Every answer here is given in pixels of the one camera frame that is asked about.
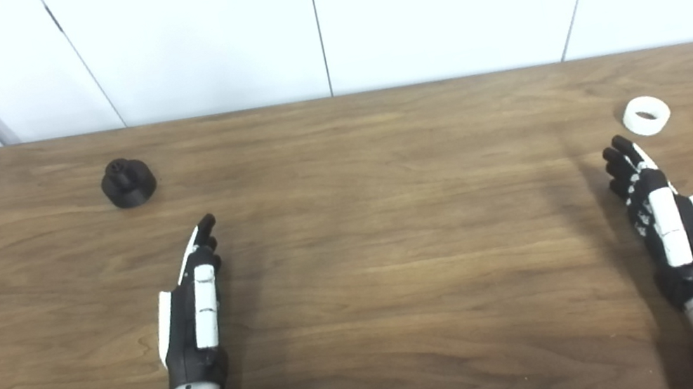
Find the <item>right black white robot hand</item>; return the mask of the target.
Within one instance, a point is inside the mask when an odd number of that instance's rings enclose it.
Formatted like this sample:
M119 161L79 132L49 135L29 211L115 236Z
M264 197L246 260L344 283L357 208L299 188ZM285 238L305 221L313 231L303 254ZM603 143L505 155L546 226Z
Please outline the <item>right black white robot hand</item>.
M636 143L614 136L603 149L609 189L645 243L654 281L676 309L693 300L693 195L680 194Z

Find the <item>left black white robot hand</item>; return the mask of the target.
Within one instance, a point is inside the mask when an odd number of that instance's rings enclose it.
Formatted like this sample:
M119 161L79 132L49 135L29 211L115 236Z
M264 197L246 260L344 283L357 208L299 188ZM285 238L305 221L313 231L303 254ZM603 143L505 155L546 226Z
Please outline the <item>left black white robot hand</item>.
M222 258L213 236L216 223L209 214L195 225L176 286L159 293L159 356L169 373L169 389L191 383L226 385L229 358L220 344L216 279Z

